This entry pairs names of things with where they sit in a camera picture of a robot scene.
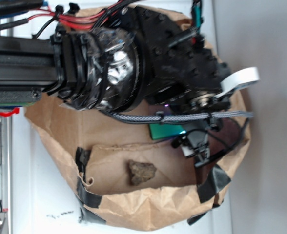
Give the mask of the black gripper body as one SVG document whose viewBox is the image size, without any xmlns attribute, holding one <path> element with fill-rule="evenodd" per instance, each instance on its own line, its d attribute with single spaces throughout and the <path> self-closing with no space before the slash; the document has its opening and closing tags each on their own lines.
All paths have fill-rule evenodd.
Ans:
<svg viewBox="0 0 287 234">
<path fill-rule="evenodd" d="M 206 47 L 204 36 L 191 18 L 139 5 L 133 12 L 150 72 L 144 95 L 150 105 L 169 105 L 176 113 L 215 112 L 231 107 L 231 92 L 221 94 L 222 81 L 230 75 L 230 68 Z"/>
</svg>

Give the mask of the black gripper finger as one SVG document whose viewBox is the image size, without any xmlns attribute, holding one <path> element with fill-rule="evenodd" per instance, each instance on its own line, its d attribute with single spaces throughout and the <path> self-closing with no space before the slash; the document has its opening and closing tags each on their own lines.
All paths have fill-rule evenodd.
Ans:
<svg viewBox="0 0 287 234">
<path fill-rule="evenodd" d="M 193 121 L 183 125 L 184 133 L 171 142 L 173 148 L 181 148 L 186 158 L 194 159 L 194 167 L 201 168 L 218 159 L 218 153 L 211 154 L 208 129 L 204 121 Z"/>
</svg>

